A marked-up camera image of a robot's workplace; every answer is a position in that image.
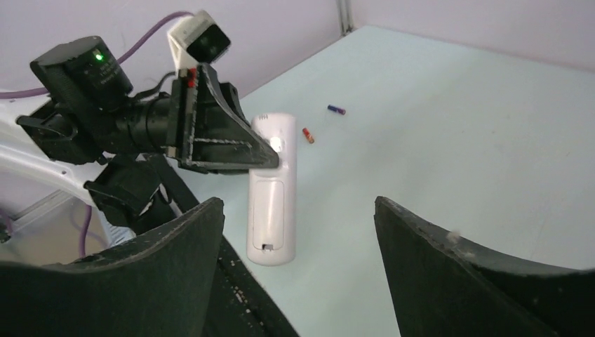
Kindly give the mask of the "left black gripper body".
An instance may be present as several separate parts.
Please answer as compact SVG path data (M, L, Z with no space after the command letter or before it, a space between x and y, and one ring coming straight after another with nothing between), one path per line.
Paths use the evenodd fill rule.
M185 133L192 127L198 69L177 72L170 93L137 95L116 111L117 154L164 154L183 161L192 140Z

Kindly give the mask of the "white remote control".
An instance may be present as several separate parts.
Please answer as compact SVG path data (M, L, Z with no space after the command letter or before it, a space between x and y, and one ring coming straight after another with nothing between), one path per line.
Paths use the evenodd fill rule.
M249 171L246 253L258 265L284 265L296 256L296 118L261 114L253 119L253 130L279 156L279 163Z

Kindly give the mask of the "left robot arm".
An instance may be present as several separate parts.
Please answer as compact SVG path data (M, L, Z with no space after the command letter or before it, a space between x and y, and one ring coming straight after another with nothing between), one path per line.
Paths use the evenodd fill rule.
M212 67L229 45L215 26L186 41L190 63L170 93L133 93L101 37L57 45L30 64L49 101L16 123L49 159L102 165L83 189L112 225L148 232L174 219L171 202L188 194L168 159L203 174L279 165L243 115L235 87L220 83Z

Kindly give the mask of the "red battery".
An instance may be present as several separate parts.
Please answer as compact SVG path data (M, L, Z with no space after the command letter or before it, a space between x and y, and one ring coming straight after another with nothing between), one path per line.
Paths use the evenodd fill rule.
M306 138L306 140L307 140L307 142L309 144L314 144L315 139L314 139L313 135L311 134L311 132L309 131L308 128L303 128L302 129L302 134Z

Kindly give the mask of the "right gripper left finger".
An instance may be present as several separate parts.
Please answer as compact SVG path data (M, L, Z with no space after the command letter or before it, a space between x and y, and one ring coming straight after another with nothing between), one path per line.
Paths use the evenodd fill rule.
M224 226L216 197L70 264L1 264L2 336L200 336Z

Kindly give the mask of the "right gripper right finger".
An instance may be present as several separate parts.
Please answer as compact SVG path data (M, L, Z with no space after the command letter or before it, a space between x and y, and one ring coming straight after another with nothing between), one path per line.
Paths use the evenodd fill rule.
M517 258L387 197L375 231L402 336L593 336L594 271Z

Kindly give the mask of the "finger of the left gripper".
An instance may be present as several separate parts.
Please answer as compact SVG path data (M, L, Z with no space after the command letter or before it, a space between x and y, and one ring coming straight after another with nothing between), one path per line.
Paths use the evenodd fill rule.
M253 168L275 169L279 164L277 152L260 138L194 138L180 157L180 168L205 174L240 174Z
M208 63L196 66L195 143L257 145L260 137L239 115L233 99L226 99L218 74Z

